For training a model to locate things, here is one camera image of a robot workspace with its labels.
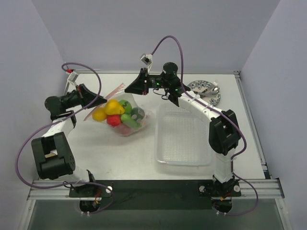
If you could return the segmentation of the white plastic basket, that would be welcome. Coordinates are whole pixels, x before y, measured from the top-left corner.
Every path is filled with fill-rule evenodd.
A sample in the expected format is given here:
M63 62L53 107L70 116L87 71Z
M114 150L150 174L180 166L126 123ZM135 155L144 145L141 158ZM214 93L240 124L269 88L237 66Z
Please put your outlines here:
M163 103L156 112L154 157L175 166L207 166L213 151L206 125L191 112Z

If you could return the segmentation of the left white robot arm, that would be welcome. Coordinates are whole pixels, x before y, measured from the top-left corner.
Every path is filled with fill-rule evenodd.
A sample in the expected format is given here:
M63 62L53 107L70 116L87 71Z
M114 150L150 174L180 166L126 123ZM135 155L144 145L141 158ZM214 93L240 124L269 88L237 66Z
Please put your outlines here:
M97 192L94 175L76 166L67 137L76 126L76 116L71 108L96 107L107 102L102 96L91 92L84 84L64 96L50 96L45 108L50 111L51 128L40 138L31 141L36 170L40 179L83 182L80 191L87 197Z

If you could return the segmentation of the clear zip top bag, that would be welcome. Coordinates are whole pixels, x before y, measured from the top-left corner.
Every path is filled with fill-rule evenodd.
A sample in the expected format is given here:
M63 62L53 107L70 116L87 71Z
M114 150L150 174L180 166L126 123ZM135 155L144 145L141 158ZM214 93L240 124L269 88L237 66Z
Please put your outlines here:
M95 106L84 121L104 124L120 136L130 136L149 125L151 112L138 105L126 86L120 84L107 96L107 102Z

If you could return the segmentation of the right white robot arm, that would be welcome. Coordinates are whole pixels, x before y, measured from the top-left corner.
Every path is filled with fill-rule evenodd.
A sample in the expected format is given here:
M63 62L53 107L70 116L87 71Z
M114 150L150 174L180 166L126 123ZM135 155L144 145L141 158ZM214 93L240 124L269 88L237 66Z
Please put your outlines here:
M150 89L163 89L169 101L189 111L205 124L208 143L216 155L213 191L217 195L224 195L235 183L232 156L241 138L235 112L218 109L196 95L183 83L183 75L178 74L175 63L165 63L160 74L151 74L151 66L147 64L141 68L125 92L147 95Z

